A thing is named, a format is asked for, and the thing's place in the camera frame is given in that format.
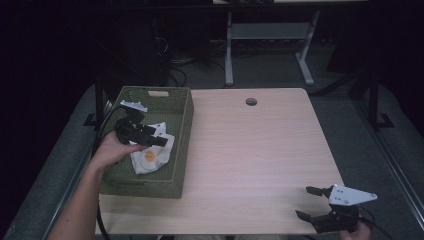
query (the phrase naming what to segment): metal leg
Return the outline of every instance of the metal leg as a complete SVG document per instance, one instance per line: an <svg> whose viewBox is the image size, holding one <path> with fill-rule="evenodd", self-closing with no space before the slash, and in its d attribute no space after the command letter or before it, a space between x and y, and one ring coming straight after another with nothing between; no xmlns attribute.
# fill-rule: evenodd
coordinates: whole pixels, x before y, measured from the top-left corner
<svg viewBox="0 0 424 240"><path fill-rule="evenodd" d="M303 78L305 79L306 85L314 85L314 80L312 79L311 73L309 72L308 65L305 62L306 55L308 54L309 46L311 45L312 37L314 36L314 31L316 24L318 22L320 11L315 11L312 16L311 23L308 28L308 32L305 38L305 45L301 52L296 53L296 60L299 63L300 70L302 71Z"/></svg>
<svg viewBox="0 0 424 240"><path fill-rule="evenodd" d="M225 56L225 85L232 86L233 82L233 63L231 61L231 12L228 13L227 22L227 55Z"/></svg>

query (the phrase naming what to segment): human arm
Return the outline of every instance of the human arm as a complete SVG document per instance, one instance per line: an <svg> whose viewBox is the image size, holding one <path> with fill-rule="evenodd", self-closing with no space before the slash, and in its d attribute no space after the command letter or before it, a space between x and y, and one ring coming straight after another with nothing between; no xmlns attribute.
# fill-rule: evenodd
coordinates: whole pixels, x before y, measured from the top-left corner
<svg viewBox="0 0 424 240"><path fill-rule="evenodd" d="M128 154L145 148L141 145L124 145L119 142L114 131L108 133L87 165L48 239L93 239L103 174Z"/></svg>

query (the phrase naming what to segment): white cloth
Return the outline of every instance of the white cloth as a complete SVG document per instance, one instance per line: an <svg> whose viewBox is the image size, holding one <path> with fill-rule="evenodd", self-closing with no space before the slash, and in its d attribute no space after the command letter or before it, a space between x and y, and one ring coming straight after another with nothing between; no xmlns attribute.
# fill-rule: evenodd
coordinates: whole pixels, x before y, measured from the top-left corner
<svg viewBox="0 0 424 240"><path fill-rule="evenodd" d="M158 170L160 167L169 162L172 146L174 145L175 137L166 134L166 124L149 125L156 128L154 137L163 137L168 139L165 147L151 146L143 151L131 153L131 161L136 174L147 174Z"/></svg>

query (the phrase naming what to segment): gray carpet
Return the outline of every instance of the gray carpet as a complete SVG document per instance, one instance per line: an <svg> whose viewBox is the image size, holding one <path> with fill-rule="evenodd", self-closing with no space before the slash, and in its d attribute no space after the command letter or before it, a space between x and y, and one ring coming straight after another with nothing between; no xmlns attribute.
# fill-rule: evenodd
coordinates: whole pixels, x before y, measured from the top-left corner
<svg viewBox="0 0 424 240"><path fill-rule="evenodd" d="M307 62L316 84L306 87L292 54L296 49L267 53L251 58L234 58L232 88L300 87L317 91L342 75L326 72L331 46L311 48ZM179 68L187 75L186 86L192 89L222 88L225 83L223 57L213 59L217 64L193 63ZM182 82L180 72L171 72ZM376 222L394 239L424 239L424 232L394 181L384 155L376 144L367 122L361 118L355 103L347 97L351 83L345 84L325 97L311 98L336 164L348 187L376 193L376 201L366 203ZM396 128L382 129L381 135L407 175L417 194L423 196L424 141L397 105L390 92L381 88L380 110L388 113ZM93 138L92 127L82 126L89 113L94 112L94 91L86 94L75 109L56 147L40 173L23 207L19 211L6 239L42 239L50 219L62 200L73 172L87 158L87 146ZM314 235L317 239L338 239L337 234ZM113 239L138 239L141 236L113 236ZM290 236L290 239L305 239ZM377 229L373 239L387 239Z"/></svg>

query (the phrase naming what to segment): human hand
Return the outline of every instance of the human hand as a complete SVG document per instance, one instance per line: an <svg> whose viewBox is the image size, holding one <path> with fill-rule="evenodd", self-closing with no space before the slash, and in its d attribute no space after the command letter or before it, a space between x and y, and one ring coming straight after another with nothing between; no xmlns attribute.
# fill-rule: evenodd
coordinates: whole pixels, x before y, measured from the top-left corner
<svg viewBox="0 0 424 240"><path fill-rule="evenodd" d="M91 159L90 164L94 164L97 167L106 170L113 164L124 160L125 156L128 154L141 151L146 148L146 146L139 144L124 145L119 142L116 132L112 131L103 137L103 140Z"/></svg>
<svg viewBox="0 0 424 240"><path fill-rule="evenodd" d="M370 240L371 229L363 221L358 221L356 231L350 233L348 231L340 231L341 240Z"/></svg>

